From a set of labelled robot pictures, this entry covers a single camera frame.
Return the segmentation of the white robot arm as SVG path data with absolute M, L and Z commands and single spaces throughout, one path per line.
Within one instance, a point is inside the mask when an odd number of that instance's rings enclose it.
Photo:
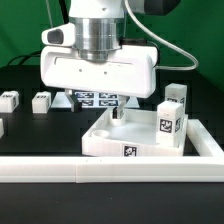
M 147 98 L 156 88 L 159 50 L 124 36 L 125 13 L 166 15 L 181 0 L 71 0 L 69 22 L 42 32 L 47 86 Z

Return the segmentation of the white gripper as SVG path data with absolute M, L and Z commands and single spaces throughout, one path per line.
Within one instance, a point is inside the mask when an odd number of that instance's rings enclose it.
M 148 98 L 156 88 L 156 47 L 123 45 L 112 51 L 105 63 L 78 57 L 72 48 L 47 46 L 41 53 L 41 79 L 46 86 L 63 88 L 72 112 L 82 103 L 73 90 L 122 95 L 112 118 L 121 119 L 129 96 Z

